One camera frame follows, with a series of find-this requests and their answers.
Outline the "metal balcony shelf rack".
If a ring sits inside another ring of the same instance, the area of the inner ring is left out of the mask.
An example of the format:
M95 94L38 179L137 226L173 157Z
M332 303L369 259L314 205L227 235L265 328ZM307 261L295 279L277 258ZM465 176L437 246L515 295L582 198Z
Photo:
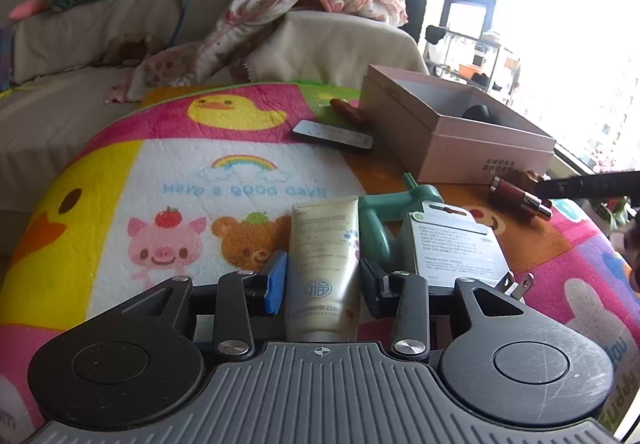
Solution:
M472 86L508 104L520 76L520 58L491 36L474 38L429 25L424 62L431 76Z

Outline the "colourful cartoon play mat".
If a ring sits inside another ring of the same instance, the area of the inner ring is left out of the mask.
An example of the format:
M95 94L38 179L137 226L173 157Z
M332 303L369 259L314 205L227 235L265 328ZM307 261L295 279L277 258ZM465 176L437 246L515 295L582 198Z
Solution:
M27 367L62 331L177 274L203 285L261 269L288 243L295 204L402 191L385 146L345 153L292 134L303 119L335 123L330 100L356 97L296 84L177 92L86 142L35 205L1 287L2 441L41 426ZM439 192L494 230L516 276L534 276L529 305L602 346L615 383L600 421L617 429L639 391L628 264L572 201L544 221L491 204L484 185Z

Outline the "beige covered sofa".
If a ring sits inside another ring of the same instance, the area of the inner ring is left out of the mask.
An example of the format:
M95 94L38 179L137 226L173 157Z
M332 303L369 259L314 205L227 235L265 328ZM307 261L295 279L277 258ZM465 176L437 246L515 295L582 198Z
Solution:
M424 72L405 0L99 0L8 29L1 94L1 249L99 131L155 88L321 82L371 65Z

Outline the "red wooden cylinder toy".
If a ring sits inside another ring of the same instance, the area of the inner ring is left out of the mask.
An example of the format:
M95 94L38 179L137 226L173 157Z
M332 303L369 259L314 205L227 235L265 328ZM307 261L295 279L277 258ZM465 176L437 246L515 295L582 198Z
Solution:
M360 111L359 108L352 105L352 103L343 99L332 99L330 101L332 110L347 123L359 129L367 129L370 125L370 121L367 116Z

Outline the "white cable retail box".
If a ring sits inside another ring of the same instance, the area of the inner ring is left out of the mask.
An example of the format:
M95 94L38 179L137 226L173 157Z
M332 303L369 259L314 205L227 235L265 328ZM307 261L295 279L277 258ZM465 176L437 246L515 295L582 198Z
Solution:
M533 274L517 281L491 227L456 206L424 201L407 213L398 245L404 270L425 279L433 297L448 298L458 279L475 279L521 301Z

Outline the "brown wooden bear figurine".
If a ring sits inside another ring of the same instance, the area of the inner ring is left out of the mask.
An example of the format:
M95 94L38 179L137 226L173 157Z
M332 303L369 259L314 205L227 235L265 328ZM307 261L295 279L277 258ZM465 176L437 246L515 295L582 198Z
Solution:
M518 181L523 185L534 186L544 181L544 176L538 175L538 173L533 170L518 171Z

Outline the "black round object in box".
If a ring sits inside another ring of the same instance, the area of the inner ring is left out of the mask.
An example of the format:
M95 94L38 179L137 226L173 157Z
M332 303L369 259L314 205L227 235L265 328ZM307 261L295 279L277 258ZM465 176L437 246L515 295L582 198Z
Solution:
M480 121L481 123L495 123L494 115L485 104L475 104L467 108L462 114L462 118Z

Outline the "cream lotion tube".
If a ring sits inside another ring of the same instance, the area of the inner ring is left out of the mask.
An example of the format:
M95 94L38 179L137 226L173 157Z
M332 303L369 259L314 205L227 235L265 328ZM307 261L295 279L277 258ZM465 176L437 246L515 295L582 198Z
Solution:
M357 337L360 319L358 198L292 208L285 334L296 342Z

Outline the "pink cardboard box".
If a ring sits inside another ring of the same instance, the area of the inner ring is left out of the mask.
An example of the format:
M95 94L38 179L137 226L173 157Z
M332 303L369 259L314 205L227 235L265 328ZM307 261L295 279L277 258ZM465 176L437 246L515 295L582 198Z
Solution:
M495 123L462 118L485 104ZM488 185L512 170L542 175L554 153L548 133L471 86L371 65L359 108L376 135L421 183Z

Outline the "teal plastic toy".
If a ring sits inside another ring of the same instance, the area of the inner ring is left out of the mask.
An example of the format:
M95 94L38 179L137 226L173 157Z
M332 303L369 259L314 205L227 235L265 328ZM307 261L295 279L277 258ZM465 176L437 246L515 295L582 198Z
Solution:
M387 224L402 222L408 213L422 210L424 201L444 201L434 185L417 183L409 172L402 175L402 181L405 191L358 198L361 253L384 271L393 271L398 262L395 238Z

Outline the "red silver lipstick tube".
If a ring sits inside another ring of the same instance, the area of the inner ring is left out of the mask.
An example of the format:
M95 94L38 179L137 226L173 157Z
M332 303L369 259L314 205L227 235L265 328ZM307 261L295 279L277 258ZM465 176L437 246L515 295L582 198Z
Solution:
M517 212L521 216L550 221L552 209L541 198L506 179L495 177L489 189L489 200L496 206Z

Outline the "potted pink flower plant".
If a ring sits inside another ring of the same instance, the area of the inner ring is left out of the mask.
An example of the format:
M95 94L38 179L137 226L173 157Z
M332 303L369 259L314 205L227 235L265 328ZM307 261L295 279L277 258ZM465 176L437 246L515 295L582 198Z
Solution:
M602 199L600 207L601 216L609 232L621 229L634 219L634 212L627 196Z

